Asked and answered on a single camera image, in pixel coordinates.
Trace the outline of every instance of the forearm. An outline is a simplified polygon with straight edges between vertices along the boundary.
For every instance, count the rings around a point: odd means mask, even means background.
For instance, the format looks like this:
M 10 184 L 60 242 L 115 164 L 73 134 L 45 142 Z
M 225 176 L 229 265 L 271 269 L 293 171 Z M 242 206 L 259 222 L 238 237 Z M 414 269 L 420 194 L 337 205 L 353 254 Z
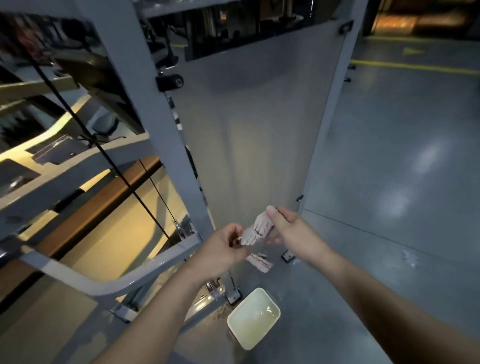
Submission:
M 475 340 L 394 293 L 328 246 L 312 259 L 395 363 L 479 363 Z
M 94 364 L 166 363 L 202 282 L 185 264 Z

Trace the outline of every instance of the hand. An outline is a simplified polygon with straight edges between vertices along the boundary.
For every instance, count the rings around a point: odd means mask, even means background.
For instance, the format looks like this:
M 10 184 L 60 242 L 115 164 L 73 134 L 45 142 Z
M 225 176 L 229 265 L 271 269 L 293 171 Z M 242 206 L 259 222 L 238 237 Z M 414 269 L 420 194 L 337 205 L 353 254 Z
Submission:
M 313 257 L 331 251 L 327 243 L 296 212 L 284 207 L 277 210 L 273 206 L 268 206 L 266 211 L 275 225 L 268 236 L 270 243 L 283 242 L 295 256 L 309 263 Z
M 246 246 L 234 247 L 234 241 L 243 234 L 239 224 L 228 224 L 215 231 L 202 247 L 191 257 L 186 266 L 194 272 L 201 284 L 217 279 L 235 263 L 244 261 L 250 254 Z

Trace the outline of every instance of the black bracket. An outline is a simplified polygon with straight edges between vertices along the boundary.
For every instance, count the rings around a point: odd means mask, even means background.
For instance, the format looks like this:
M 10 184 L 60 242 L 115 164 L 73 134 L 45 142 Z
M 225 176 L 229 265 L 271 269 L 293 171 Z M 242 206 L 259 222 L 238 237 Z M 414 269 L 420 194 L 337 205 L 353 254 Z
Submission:
M 172 74 L 170 76 L 158 76 L 156 79 L 156 86 L 160 92 L 175 90 L 183 86 L 183 77 L 179 74 Z
M 341 35 L 345 35 L 348 32 L 351 32 L 353 28 L 353 20 L 350 20 L 349 22 L 343 23 L 340 28 L 338 29 L 338 33 Z

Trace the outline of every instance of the door hinge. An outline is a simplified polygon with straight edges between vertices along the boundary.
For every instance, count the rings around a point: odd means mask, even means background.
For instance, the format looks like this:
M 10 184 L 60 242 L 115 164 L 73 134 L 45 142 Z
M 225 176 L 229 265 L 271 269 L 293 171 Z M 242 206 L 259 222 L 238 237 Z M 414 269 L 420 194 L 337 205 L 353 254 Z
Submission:
M 353 28 L 353 20 L 350 20 L 349 22 L 343 23 L 340 28 L 338 29 L 338 33 L 341 35 L 345 35 L 348 32 L 351 32 Z
M 156 79 L 156 86 L 160 92 L 175 90 L 183 86 L 183 77 L 179 74 L 172 74 L 170 76 L 158 76 Z

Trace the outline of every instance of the white plastic container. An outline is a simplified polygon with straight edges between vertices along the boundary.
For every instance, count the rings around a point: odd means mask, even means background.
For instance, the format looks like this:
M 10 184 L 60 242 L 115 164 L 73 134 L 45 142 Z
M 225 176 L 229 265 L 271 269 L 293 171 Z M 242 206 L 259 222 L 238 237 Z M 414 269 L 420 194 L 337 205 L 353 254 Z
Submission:
M 280 309 L 263 288 L 256 288 L 228 316 L 231 332 L 245 350 L 251 350 L 280 318 Z

